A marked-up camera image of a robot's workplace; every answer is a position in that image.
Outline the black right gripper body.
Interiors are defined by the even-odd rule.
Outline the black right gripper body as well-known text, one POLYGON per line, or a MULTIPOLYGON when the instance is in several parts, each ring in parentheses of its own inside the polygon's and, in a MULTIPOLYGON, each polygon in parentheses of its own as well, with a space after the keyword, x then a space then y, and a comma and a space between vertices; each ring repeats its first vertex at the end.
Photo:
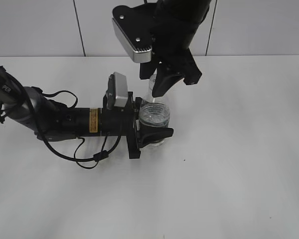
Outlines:
POLYGON ((171 45, 152 38, 151 61, 159 61, 170 66, 176 72, 183 75, 181 79, 186 85, 195 85, 202 76, 202 72, 196 65, 191 51, 187 49, 175 49, 171 45))

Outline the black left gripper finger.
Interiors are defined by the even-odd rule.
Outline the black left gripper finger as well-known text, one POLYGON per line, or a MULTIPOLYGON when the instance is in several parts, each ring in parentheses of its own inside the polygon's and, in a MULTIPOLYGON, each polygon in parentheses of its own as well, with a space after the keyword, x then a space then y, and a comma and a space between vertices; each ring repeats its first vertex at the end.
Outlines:
POLYGON ((138 130, 138 147, 144 148, 149 144, 158 143, 165 138, 172 137, 174 130, 169 127, 153 127, 140 122, 138 130))
POLYGON ((135 111, 139 111, 143 103, 143 99, 141 97, 136 97, 134 101, 134 109, 135 111))

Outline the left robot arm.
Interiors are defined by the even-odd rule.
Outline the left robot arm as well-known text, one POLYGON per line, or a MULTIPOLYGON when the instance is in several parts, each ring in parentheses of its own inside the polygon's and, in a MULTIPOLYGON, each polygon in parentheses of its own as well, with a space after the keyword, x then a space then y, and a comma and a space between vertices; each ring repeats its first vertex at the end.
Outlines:
POLYGON ((101 108, 69 107, 38 87, 23 86, 0 66, 0 122, 10 118, 31 129, 48 148, 77 138, 125 137, 129 157, 138 159, 142 148, 173 135, 172 128, 137 125, 141 101, 128 91, 126 77, 114 72, 101 108))

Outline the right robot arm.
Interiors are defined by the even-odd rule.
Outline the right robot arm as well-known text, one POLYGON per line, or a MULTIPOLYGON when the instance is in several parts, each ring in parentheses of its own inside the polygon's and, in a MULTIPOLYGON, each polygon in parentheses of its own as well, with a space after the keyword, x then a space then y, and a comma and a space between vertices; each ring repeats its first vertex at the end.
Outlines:
POLYGON ((159 0, 153 11, 152 59, 140 66, 140 78, 156 73, 154 98, 164 96, 176 83, 196 85, 202 72, 190 44, 210 8, 208 0, 159 0))

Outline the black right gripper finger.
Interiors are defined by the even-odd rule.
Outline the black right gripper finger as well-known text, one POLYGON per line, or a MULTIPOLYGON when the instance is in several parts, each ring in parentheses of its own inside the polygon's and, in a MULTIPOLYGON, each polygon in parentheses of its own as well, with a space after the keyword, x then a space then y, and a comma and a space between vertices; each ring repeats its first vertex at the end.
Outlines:
POLYGON ((139 77, 141 80, 149 79, 156 71, 159 65, 159 61, 151 61, 140 64, 139 77))
POLYGON ((173 70, 165 63, 161 63, 157 67, 157 74, 152 89, 152 96, 154 98, 163 97, 168 90, 177 82, 183 79, 183 75, 173 70))

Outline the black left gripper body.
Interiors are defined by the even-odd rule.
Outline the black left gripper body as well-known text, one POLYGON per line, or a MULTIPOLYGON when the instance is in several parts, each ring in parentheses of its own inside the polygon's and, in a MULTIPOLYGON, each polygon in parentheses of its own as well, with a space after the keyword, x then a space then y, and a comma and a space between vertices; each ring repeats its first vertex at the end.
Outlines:
POLYGON ((100 130, 102 136, 115 136, 114 145, 107 150, 110 154, 118 146, 121 138, 126 137, 130 159, 140 158, 140 149, 137 143, 136 104, 133 92, 128 92, 128 101, 125 107, 107 108, 107 96, 103 97, 103 107, 100 114, 100 130))

